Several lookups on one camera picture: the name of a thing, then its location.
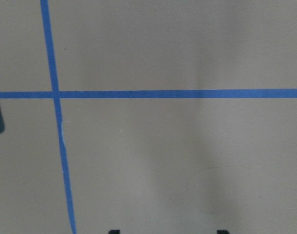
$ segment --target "vertical blue tape line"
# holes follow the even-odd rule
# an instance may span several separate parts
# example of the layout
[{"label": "vertical blue tape line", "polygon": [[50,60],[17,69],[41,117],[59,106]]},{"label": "vertical blue tape line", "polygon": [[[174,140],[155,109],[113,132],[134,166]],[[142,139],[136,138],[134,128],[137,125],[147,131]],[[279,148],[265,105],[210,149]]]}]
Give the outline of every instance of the vertical blue tape line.
[{"label": "vertical blue tape line", "polygon": [[50,77],[51,77],[51,83],[52,83],[52,91],[53,91],[52,95],[53,95],[53,101],[54,101],[54,107],[55,107],[57,130],[59,135],[59,150],[60,150],[60,158],[61,158],[61,164],[62,164],[62,170],[63,170],[63,176],[64,176],[68,216],[69,216],[69,222],[70,222],[72,233],[76,234],[77,233],[76,221],[75,221],[74,206],[73,206],[72,195],[71,195],[71,184],[70,184],[70,176],[69,176],[68,161],[67,161],[67,150],[64,143],[63,132],[62,132],[63,131],[62,130],[62,112],[61,112],[61,103],[60,103],[60,97],[59,97],[59,84],[58,84],[57,71],[56,71],[49,5],[48,5],[48,0],[40,0],[40,2],[41,2],[47,57],[48,57]]}]

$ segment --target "gray floor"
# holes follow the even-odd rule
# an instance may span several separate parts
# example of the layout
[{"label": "gray floor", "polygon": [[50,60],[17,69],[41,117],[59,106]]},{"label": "gray floor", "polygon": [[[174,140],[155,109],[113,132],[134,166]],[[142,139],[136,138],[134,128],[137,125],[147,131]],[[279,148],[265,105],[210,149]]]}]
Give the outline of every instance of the gray floor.
[{"label": "gray floor", "polygon": [[[297,88],[297,0],[50,1],[61,90]],[[50,91],[40,2],[0,1],[0,91]],[[65,99],[78,234],[297,234],[297,99]],[[70,234],[54,105],[0,101],[0,234]]]}]

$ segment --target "blue tape line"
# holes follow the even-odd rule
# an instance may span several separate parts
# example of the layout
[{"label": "blue tape line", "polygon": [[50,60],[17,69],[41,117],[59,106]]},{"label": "blue tape line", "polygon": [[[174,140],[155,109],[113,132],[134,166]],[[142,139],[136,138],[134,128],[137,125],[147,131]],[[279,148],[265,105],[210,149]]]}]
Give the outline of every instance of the blue tape line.
[{"label": "blue tape line", "polygon": [[[53,98],[53,92],[0,92],[0,99]],[[59,91],[59,98],[297,98],[297,89]]]},{"label": "blue tape line", "polygon": [[43,92],[0,92],[0,99],[52,99],[51,91]]},{"label": "blue tape line", "polygon": [[61,164],[62,164],[62,170],[63,170],[63,176],[64,176],[68,217],[69,217],[72,233],[76,234],[77,233],[76,221],[75,221],[75,213],[74,213],[74,207],[73,207],[73,201],[72,201],[71,184],[70,184],[70,176],[69,176],[68,161],[67,161],[67,150],[66,150],[66,146],[63,138],[62,111],[61,111],[61,103],[59,98],[59,84],[58,84],[58,78],[57,78],[57,72],[56,72],[49,5],[48,5],[48,0],[40,0],[40,2],[41,2],[47,57],[48,57],[51,84],[52,84],[52,90],[53,90],[52,96],[54,100],[56,123],[57,123],[57,130],[58,130],[58,136],[59,136],[59,150],[60,150],[60,158],[61,158]]}]

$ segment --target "horizontal blue tape line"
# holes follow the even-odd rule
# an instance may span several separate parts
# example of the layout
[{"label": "horizontal blue tape line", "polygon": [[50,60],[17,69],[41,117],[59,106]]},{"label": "horizontal blue tape line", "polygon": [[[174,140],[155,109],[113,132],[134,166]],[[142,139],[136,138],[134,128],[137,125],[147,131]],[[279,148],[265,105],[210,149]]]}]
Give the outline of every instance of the horizontal blue tape line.
[{"label": "horizontal blue tape line", "polygon": [[50,91],[40,92],[0,92],[0,99],[47,99],[53,98]]},{"label": "horizontal blue tape line", "polygon": [[[297,98],[297,89],[60,91],[62,99],[132,98]],[[0,92],[0,99],[53,98],[52,92]]]}]

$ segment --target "gray surface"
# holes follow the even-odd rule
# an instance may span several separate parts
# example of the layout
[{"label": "gray surface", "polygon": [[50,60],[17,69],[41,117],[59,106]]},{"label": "gray surface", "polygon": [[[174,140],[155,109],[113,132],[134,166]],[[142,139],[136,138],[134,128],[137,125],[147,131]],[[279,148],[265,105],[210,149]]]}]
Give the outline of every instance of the gray surface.
[{"label": "gray surface", "polygon": [[297,0],[51,2],[63,90],[297,87]]},{"label": "gray surface", "polygon": [[62,104],[78,233],[297,234],[297,99]]},{"label": "gray surface", "polygon": [[0,91],[51,90],[39,0],[0,1]]},{"label": "gray surface", "polygon": [[1,100],[0,234],[69,234],[51,100]]},{"label": "gray surface", "polygon": [[[50,1],[63,90],[297,88],[297,0]],[[0,91],[51,90],[0,1]],[[69,234],[52,100],[1,100],[0,234]],[[63,100],[78,234],[297,234],[297,99]]]}]

